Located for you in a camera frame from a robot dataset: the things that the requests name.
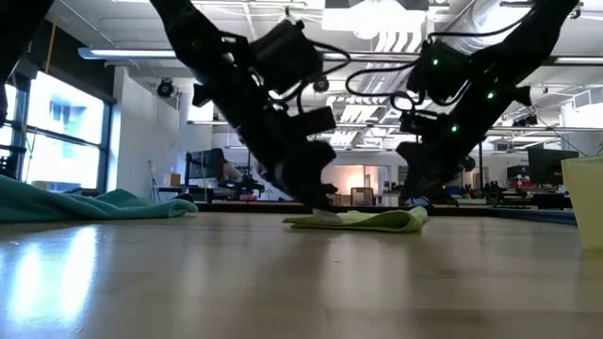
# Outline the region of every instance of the wooden table surface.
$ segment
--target wooden table surface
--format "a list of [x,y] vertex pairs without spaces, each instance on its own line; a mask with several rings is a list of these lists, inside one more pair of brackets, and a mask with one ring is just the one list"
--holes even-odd
[[601,338],[578,229],[432,218],[422,235],[199,214],[0,226],[0,338]]

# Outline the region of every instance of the towel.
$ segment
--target towel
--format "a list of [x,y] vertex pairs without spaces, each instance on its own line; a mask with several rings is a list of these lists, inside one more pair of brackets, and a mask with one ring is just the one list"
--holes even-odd
[[186,212],[197,212],[197,206],[151,202],[122,189],[97,198],[58,194],[0,175],[0,223],[174,218]]
[[416,207],[411,211],[390,211],[380,214],[350,211],[337,215],[315,211],[312,217],[286,218],[284,223],[294,228],[376,231],[391,233],[421,232],[427,222],[427,210]]

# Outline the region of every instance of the cardboard box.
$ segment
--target cardboard box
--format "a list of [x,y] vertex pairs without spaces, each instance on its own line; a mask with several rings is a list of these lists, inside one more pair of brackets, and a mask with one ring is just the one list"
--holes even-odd
[[180,174],[170,173],[163,176],[164,187],[178,187],[180,185]]

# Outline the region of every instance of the black wire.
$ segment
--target black wire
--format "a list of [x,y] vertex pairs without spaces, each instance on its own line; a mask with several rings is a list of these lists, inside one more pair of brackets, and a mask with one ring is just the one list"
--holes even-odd
[[351,89],[350,82],[353,78],[360,76],[362,74],[400,72],[400,71],[409,69],[411,67],[414,67],[416,65],[416,63],[417,63],[417,61],[413,61],[409,64],[398,66],[398,67],[385,67],[385,68],[381,68],[381,69],[365,69],[365,70],[356,71],[356,72],[352,73],[348,77],[348,79],[346,79],[346,90],[350,94],[356,95],[359,97],[388,97],[389,103],[392,105],[392,107],[394,107],[397,110],[403,110],[403,109],[396,105],[396,99],[404,98],[411,103],[411,105],[413,107],[412,111],[414,111],[415,107],[417,105],[421,105],[423,100],[419,100],[419,102],[416,102],[415,99],[413,99],[413,97],[410,94],[408,94],[407,92],[405,92],[403,90],[397,90],[397,91],[393,91],[393,92],[382,92],[382,93],[364,93],[364,92],[359,92],[357,90]]
[[301,86],[301,92],[300,92],[300,94],[298,94],[298,97],[297,97],[297,98],[296,98],[296,100],[295,100],[295,104],[296,104],[296,105],[297,105],[297,107],[298,107],[298,113],[300,113],[300,114],[305,113],[305,112],[303,111],[303,105],[302,105],[302,93],[303,93],[303,90],[304,90],[306,87],[308,87],[308,85],[310,85],[310,84],[309,84],[309,83],[307,83],[307,82],[302,82],[302,83],[301,83],[301,85],[300,85],[300,86]]
[[559,132],[555,131],[555,128],[550,127],[548,124],[546,124],[546,122],[540,118],[538,115],[536,115],[536,118],[538,119],[538,121],[540,121],[541,124],[543,124],[546,128],[550,129],[551,131],[553,131],[553,133],[555,135],[557,135],[557,137],[559,137],[559,139],[565,141],[565,143],[567,145],[569,145],[571,148],[575,149],[576,151],[578,151],[578,153],[584,155],[584,156],[588,156],[588,154],[586,154],[585,152],[583,152],[581,149],[579,149],[578,147],[572,145],[569,140],[567,140],[565,137],[563,137]]
[[342,50],[341,48],[332,46],[330,44],[318,42],[318,41],[310,40],[310,42],[313,45],[315,45],[316,47],[319,47],[319,48],[322,48],[322,49],[326,49],[326,50],[334,52],[334,53],[338,53],[338,54],[342,55],[346,59],[346,61],[342,62],[341,64],[339,64],[337,66],[333,66],[332,68],[330,68],[327,71],[323,72],[322,75],[331,74],[331,73],[333,73],[335,71],[339,71],[342,68],[350,65],[350,63],[351,63],[351,56],[350,56],[350,53],[346,52],[345,50]]
[[[338,53],[340,55],[342,55],[346,60],[343,61],[341,64],[337,65],[337,66],[333,66],[332,68],[330,68],[327,71],[324,71],[320,76],[325,76],[328,74],[331,74],[335,71],[339,71],[342,68],[350,65],[351,63],[351,56],[350,53],[346,52],[345,50],[341,49],[341,48],[337,48],[335,46],[332,46],[330,44],[327,43],[322,43],[322,42],[318,42],[318,41],[313,41],[313,40],[309,40],[310,43],[312,43],[313,45],[315,45],[316,47],[319,48],[323,48],[326,50],[329,50],[331,52],[334,53]],[[293,90],[291,93],[289,93],[288,95],[286,95],[284,98],[281,99],[274,99],[276,102],[278,103],[287,103],[289,102],[291,99],[296,98],[296,101],[298,102],[298,110],[300,110],[300,113],[303,112],[303,109],[300,109],[302,107],[302,92],[303,90],[309,85],[309,83],[305,82],[305,81],[301,81],[300,84],[295,88],[295,90]]]
[[538,5],[536,5],[535,7],[533,7],[532,9],[530,9],[530,11],[524,15],[521,19],[517,20],[516,22],[505,26],[503,28],[500,28],[499,30],[496,31],[492,31],[492,32],[485,32],[485,33],[471,33],[471,32],[432,32],[430,34],[427,35],[427,40],[432,40],[433,37],[468,37],[468,38],[487,38],[487,37],[493,37],[495,35],[498,34],[502,34],[510,29],[513,29],[514,27],[516,27],[517,25],[523,23],[524,21],[526,21],[526,19],[528,19],[533,13],[534,11],[538,8]]

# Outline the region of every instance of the yellow cup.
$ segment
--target yellow cup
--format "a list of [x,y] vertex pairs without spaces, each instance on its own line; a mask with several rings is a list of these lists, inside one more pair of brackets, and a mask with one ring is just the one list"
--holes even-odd
[[566,159],[562,169],[582,242],[603,250],[603,156]]

